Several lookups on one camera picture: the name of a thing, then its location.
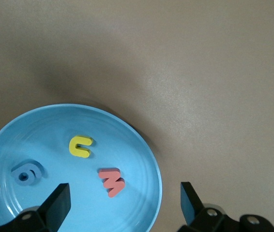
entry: red foam letter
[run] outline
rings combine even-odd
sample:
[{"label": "red foam letter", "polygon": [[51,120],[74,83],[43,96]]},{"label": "red foam letter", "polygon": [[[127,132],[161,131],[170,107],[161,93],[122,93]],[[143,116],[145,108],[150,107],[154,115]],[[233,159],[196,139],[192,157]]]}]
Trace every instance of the red foam letter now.
[{"label": "red foam letter", "polygon": [[104,187],[109,189],[109,197],[114,197],[125,187],[125,181],[121,178],[118,168],[101,169],[98,176],[105,179]]}]

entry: blue plate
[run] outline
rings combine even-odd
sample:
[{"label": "blue plate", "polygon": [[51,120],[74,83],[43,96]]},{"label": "blue plate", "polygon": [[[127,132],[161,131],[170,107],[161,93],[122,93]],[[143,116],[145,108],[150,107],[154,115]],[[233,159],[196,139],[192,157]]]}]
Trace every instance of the blue plate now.
[{"label": "blue plate", "polygon": [[[69,151],[77,135],[94,140],[86,159]],[[23,186],[12,170],[27,160],[40,163],[44,173]],[[113,198],[98,176],[103,168],[120,169],[125,180]],[[116,116],[84,105],[41,107],[0,131],[0,225],[40,205],[60,183],[70,184],[72,201],[60,232],[148,232],[162,200],[160,171],[142,137]]]}]

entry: screw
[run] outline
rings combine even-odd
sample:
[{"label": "screw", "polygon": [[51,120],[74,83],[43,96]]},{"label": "screw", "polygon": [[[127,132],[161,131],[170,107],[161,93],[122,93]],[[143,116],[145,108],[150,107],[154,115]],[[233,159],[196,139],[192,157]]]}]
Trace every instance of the screw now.
[{"label": "screw", "polygon": [[259,224],[259,220],[254,216],[249,216],[249,217],[247,217],[247,219],[253,225],[258,225]]},{"label": "screw", "polygon": [[27,220],[31,217],[31,214],[26,214],[22,217],[22,220]]},{"label": "screw", "polygon": [[207,214],[212,217],[218,216],[218,213],[214,209],[208,209]]}]

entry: yellow foam letter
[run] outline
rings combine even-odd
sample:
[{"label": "yellow foam letter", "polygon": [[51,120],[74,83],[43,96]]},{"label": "yellow foam letter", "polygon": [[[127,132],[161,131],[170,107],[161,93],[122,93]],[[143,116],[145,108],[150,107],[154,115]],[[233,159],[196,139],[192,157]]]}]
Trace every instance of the yellow foam letter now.
[{"label": "yellow foam letter", "polygon": [[85,136],[75,136],[70,140],[69,151],[72,155],[87,158],[90,156],[91,151],[85,147],[80,147],[80,145],[90,146],[93,143],[93,139]]}]

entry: beige table surface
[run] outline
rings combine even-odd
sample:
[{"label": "beige table surface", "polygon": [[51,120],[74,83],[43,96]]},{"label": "beige table surface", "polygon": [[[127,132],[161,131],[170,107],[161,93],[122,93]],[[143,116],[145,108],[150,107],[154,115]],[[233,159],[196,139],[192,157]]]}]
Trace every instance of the beige table surface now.
[{"label": "beige table surface", "polygon": [[274,224],[274,1],[1,0],[0,129],[62,102],[149,143],[164,185],[151,231],[184,224],[181,181]]}]

